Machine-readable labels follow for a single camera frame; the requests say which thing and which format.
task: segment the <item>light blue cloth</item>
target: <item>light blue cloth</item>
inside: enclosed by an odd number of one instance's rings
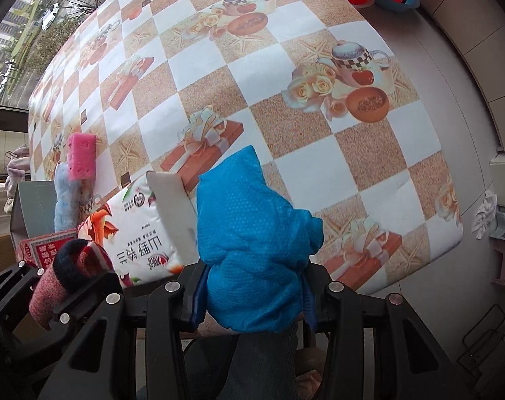
[[[80,180],[69,180],[69,166],[59,163],[54,172],[56,208],[54,209],[54,231],[74,229],[80,215]]]
[[[208,312],[238,332],[282,332],[302,311],[301,274],[323,221],[268,188],[252,146],[200,176],[197,212]]]

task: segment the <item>tablecloth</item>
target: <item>tablecloth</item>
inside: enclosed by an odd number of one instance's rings
[[[324,220],[312,257],[373,293],[462,237],[427,112],[346,0],[106,0],[30,98],[31,172],[97,136],[88,212],[146,171],[198,175],[251,144],[268,185]],[[225,197],[225,193],[214,193]]]

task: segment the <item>white tissue package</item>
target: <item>white tissue package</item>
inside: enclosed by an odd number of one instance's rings
[[[78,228],[107,252],[123,287],[179,274],[198,261],[197,218],[180,176],[147,172]]]

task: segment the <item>metal bolt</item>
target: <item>metal bolt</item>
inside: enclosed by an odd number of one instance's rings
[[[178,289],[180,289],[180,283],[178,281],[170,281],[165,285],[165,290],[169,293],[176,292]]]
[[[331,290],[331,292],[341,292],[343,290],[343,284],[339,281],[332,281],[329,283],[328,288]]]
[[[110,294],[106,297],[106,301],[107,301],[107,303],[109,303],[110,305],[117,304],[120,300],[121,300],[121,295],[120,295],[120,294],[118,294],[118,293],[110,293]]]
[[[390,296],[388,296],[388,300],[393,305],[400,305],[404,301],[403,296],[401,296],[399,293],[392,293]]]

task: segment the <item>tile floor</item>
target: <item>tile floor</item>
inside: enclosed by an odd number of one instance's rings
[[[418,11],[394,14],[372,6],[361,11],[397,56],[417,88],[440,139],[456,186],[464,237],[459,246],[420,271],[378,292],[401,292],[452,360],[462,336],[494,303],[505,308],[505,290],[490,280],[500,268],[488,236],[471,234],[473,216],[492,188],[489,160],[499,140],[468,69],[433,21]]]

